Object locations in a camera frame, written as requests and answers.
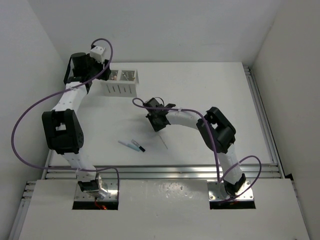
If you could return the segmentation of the white light-blue makeup pen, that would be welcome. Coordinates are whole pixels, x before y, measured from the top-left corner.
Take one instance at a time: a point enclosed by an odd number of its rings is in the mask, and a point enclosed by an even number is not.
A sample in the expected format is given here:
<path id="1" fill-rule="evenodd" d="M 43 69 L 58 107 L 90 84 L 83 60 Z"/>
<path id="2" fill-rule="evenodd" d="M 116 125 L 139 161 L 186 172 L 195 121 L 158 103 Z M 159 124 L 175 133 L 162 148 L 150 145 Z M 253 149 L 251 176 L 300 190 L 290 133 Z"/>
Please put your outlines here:
<path id="1" fill-rule="evenodd" d="M 117 142 L 118 142 L 119 144 L 121 144 L 121 145 L 123 145 L 123 146 L 125 146 L 125 147 L 128 147 L 128 148 L 130 148 L 130 149 L 132 149 L 132 150 L 135 150 L 135 151 L 137 151 L 137 152 L 140 151 L 140 148 L 137 147 L 137 146 L 135 146 L 135 145 L 133 145 L 133 144 L 130 144 L 130 143 L 127 143 L 127 142 L 123 142 L 123 141 L 121 141 L 121 140 L 118 140 Z"/>

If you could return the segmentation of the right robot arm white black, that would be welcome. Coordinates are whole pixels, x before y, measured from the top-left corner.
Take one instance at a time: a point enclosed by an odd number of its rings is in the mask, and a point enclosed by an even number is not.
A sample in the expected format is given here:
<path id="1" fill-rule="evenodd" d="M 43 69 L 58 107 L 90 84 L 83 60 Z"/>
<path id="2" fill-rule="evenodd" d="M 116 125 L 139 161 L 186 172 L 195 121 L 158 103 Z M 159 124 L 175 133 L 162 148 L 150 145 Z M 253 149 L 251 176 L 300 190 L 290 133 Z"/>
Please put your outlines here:
<path id="1" fill-rule="evenodd" d="M 172 103 L 164 106 L 155 98 L 142 105 L 148 111 L 146 118 L 155 132 L 167 125 L 180 125 L 198 130 L 206 146 L 216 151 L 214 157 L 218 159 L 223 171 L 221 180 L 225 191 L 232 197 L 236 196 L 246 181 L 235 153 L 236 129 L 217 107 L 211 107 L 206 113 L 199 114 L 191 109 L 175 108 L 176 105 Z"/>

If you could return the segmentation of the silver black-capped makeup pen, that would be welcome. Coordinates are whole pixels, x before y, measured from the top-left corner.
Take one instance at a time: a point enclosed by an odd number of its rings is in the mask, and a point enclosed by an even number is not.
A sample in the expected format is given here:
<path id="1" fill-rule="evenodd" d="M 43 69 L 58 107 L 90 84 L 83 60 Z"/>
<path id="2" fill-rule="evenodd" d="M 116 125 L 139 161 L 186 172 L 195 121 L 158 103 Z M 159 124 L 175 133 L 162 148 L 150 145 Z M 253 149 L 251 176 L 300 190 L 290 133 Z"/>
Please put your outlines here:
<path id="1" fill-rule="evenodd" d="M 146 151 L 137 141 L 135 141 L 134 139 L 131 140 L 131 143 L 134 144 L 137 148 L 139 148 L 140 151 L 142 151 L 143 153 Z"/>

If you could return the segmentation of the thin white eyeliner pencil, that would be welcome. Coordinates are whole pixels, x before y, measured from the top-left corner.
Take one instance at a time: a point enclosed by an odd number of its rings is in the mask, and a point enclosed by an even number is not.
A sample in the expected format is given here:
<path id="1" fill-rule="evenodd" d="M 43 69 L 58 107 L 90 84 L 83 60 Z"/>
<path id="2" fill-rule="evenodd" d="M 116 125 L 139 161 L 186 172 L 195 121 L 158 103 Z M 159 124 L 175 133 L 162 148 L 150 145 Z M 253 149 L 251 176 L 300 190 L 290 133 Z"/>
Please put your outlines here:
<path id="1" fill-rule="evenodd" d="M 166 145 L 164 139 L 159 135 L 160 140 L 162 141 L 163 145 L 165 146 L 165 148 L 168 150 L 168 146 Z"/>

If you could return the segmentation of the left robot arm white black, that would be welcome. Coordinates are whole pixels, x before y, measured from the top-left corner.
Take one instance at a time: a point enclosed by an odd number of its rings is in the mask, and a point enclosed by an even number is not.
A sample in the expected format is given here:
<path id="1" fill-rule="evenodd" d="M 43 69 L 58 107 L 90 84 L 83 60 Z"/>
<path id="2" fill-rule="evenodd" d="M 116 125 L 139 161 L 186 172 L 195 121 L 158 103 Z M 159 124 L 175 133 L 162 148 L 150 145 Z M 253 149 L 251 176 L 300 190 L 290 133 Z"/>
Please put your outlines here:
<path id="1" fill-rule="evenodd" d="M 85 136 L 77 111 L 90 91 L 92 84 L 88 80 L 95 79 L 99 73 L 105 80 L 109 78 L 111 71 L 107 64 L 108 60 L 102 53 L 72 54 L 63 80 L 66 92 L 52 110 L 41 116 L 48 147 L 76 170 L 80 190 L 97 199 L 106 197 L 108 189 L 82 150 Z"/>

